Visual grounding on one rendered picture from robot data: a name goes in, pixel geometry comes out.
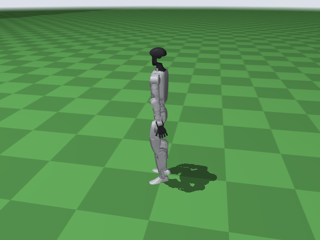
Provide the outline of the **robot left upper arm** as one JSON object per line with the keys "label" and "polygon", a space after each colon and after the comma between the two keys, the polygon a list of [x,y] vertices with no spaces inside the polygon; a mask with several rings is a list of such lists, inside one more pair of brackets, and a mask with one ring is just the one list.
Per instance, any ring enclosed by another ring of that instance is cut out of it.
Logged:
{"label": "robot left upper arm", "polygon": [[150,104],[152,102],[152,100],[157,100],[158,103],[160,103],[160,89],[159,89],[159,85],[160,85],[160,75],[159,74],[153,74],[150,79],[150,85],[151,85],[151,93],[153,95],[153,98],[150,100]]}

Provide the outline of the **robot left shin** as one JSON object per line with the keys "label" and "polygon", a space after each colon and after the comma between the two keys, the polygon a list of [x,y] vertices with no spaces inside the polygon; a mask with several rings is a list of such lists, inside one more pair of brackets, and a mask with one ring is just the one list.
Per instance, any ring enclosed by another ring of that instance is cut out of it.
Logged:
{"label": "robot left shin", "polygon": [[[165,167],[166,167],[166,152],[164,150],[159,151],[158,156],[154,154],[155,156],[155,162],[156,167],[158,169],[159,178],[164,179],[165,178]],[[161,178],[162,176],[162,178]]]}

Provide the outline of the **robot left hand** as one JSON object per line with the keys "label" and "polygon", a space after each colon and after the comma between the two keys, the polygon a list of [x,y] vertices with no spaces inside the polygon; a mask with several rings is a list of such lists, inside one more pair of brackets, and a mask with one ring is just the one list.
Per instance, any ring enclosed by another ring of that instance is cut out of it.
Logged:
{"label": "robot left hand", "polygon": [[[164,137],[166,137],[168,134],[167,134],[167,132],[166,132],[166,129],[164,128],[164,123],[163,123],[163,121],[162,121],[162,124],[163,125],[161,125],[161,126],[158,126],[158,124],[157,124],[157,122],[156,122],[156,126],[157,126],[157,132],[156,132],[156,135],[155,136],[157,136],[157,134],[159,134],[159,138],[163,138],[163,135],[164,135]],[[166,134],[166,136],[165,136],[165,134]]]}

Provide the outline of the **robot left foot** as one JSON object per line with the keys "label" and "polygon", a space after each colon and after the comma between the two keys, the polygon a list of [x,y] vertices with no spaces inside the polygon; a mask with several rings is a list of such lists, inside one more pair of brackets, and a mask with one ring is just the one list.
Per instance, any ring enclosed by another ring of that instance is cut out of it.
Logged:
{"label": "robot left foot", "polygon": [[162,182],[167,182],[169,180],[169,177],[167,175],[164,175],[164,179],[160,179],[160,178],[162,178],[162,176],[161,177],[158,176],[157,178],[151,180],[149,182],[149,184],[156,185],[156,184],[160,184]]}

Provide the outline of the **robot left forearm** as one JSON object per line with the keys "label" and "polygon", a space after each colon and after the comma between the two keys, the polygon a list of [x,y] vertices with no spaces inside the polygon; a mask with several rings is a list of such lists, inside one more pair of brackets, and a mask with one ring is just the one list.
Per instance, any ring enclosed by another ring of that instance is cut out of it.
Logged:
{"label": "robot left forearm", "polygon": [[158,101],[156,99],[152,100],[151,105],[153,107],[152,111],[154,113],[154,116],[155,116],[154,118],[157,122],[158,127],[162,126],[163,123],[162,123],[162,117],[161,117],[161,107],[160,107]]}

